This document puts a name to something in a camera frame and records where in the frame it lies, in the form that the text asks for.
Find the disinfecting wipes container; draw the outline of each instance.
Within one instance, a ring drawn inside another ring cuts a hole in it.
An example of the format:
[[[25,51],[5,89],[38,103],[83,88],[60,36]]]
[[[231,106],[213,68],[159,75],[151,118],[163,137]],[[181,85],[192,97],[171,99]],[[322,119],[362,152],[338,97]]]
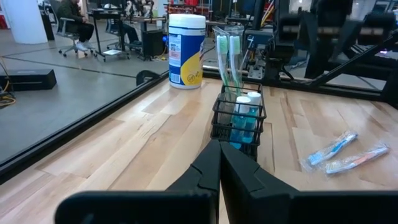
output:
[[[171,14],[169,19],[169,80],[175,88],[194,89],[203,76],[206,17]]]

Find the yellow cable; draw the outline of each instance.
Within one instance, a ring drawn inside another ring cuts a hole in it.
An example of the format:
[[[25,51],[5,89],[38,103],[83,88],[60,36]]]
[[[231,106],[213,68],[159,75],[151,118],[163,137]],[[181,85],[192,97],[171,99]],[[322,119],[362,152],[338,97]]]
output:
[[[3,93],[8,89],[9,85],[10,85],[10,81],[7,80],[6,87],[4,87],[4,89],[2,90]]]
[[[167,47],[164,48],[164,50],[163,50],[161,55],[156,55],[154,57],[163,57],[164,53],[166,53],[166,49],[167,49]]]
[[[262,16],[261,21],[264,20],[265,16],[268,14],[268,12],[270,11],[270,9],[271,9],[271,7],[272,7],[273,5],[274,5],[274,2],[272,1],[272,2],[268,5],[267,10],[266,10],[266,13],[264,13],[264,15]]]
[[[2,65],[4,67],[4,72],[6,73],[6,75],[8,77],[8,69],[7,69],[6,63],[5,63],[5,61],[4,61],[4,59],[3,59],[3,57],[1,55],[0,55],[0,60],[1,60]],[[2,90],[1,93],[5,93],[7,91],[7,89],[8,89],[8,87],[9,87],[9,85],[10,85],[10,81],[7,80],[6,87],[4,87],[4,89]],[[8,103],[0,103],[0,107],[13,105],[14,103],[17,102],[16,99],[8,97],[8,96],[0,97],[0,100],[9,100],[10,101]]]
[[[269,10],[269,12],[267,13],[267,15],[264,17],[264,19],[261,21],[261,26],[264,25],[264,23],[266,22],[266,20],[268,19],[268,17],[271,15],[271,13],[274,11],[274,6],[271,7],[271,9]]]

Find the wrapped toothbrush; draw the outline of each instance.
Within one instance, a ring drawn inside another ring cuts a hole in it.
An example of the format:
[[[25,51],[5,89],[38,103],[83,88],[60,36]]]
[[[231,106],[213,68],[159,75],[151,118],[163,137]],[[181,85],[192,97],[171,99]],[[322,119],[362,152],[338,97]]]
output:
[[[379,156],[386,154],[389,150],[390,148],[387,144],[380,143],[370,151],[362,152],[358,155],[347,157],[345,159],[328,162],[325,166],[325,173],[330,175],[353,169],[367,161],[376,159]]]
[[[341,150],[343,150],[345,146],[354,141],[357,137],[358,134],[356,132],[347,131],[343,133],[328,146],[309,155],[304,161],[301,162],[302,166],[306,170],[313,170],[314,167],[316,167],[323,161],[329,160],[330,158],[338,154]]]

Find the black wire rack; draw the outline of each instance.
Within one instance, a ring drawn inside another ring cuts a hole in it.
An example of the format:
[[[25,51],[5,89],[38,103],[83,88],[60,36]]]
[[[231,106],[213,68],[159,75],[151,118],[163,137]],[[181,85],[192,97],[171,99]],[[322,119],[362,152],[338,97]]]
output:
[[[236,93],[241,93],[242,96],[247,95],[247,93],[255,91],[261,94],[260,105],[237,103]],[[251,116],[248,114],[239,114],[234,112],[236,105],[249,105],[250,107],[258,107],[257,116]],[[267,118],[266,108],[264,106],[264,96],[262,94],[262,85],[258,83],[245,82],[242,88],[237,88],[234,86],[223,85],[221,93],[218,95],[217,100],[213,105],[213,119],[211,124],[213,129],[211,130],[210,137],[212,139],[217,139],[219,141],[235,142],[241,145],[239,149],[245,155],[249,156],[251,159],[257,161],[257,148],[260,145],[260,135],[264,131],[262,125],[264,120]],[[254,129],[246,128],[234,128],[232,126],[233,116],[244,116],[250,119],[256,120],[256,126]],[[241,134],[248,132],[252,134],[251,142],[235,141],[230,140],[231,133],[233,130],[241,131]]]

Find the desk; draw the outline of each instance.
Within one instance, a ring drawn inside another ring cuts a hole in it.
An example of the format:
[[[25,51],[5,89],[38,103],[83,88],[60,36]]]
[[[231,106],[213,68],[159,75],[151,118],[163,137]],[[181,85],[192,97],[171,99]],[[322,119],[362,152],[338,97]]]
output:
[[[37,164],[0,186],[3,223],[50,223],[56,206],[82,190],[164,190],[210,140],[221,81],[178,90],[153,87]],[[394,190],[398,186],[398,111],[385,103],[264,87],[267,119],[258,148],[263,169],[299,190]],[[353,129],[359,138],[337,155],[383,139],[391,152],[327,178],[299,159]],[[228,223],[220,195],[220,224]]]
[[[124,30],[123,30],[123,21],[121,20],[121,11],[120,10],[114,10],[114,9],[92,9],[91,12],[88,13],[90,17],[93,18],[94,20],[94,28],[95,28],[95,34],[96,34],[96,39],[97,39],[97,44],[98,44],[98,50],[96,50],[96,54],[102,56],[104,59],[104,62],[106,61],[106,56],[112,56],[112,55],[119,55],[119,54],[124,54],[127,56],[127,59],[129,58],[129,53],[126,52],[126,47],[124,45]],[[116,53],[116,54],[107,54],[107,52],[102,52],[101,51],[101,42],[100,42],[100,37],[98,35],[98,27],[97,27],[97,20],[98,19],[113,19],[119,24],[119,34],[120,34],[120,39],[121,39],[121,51]]]

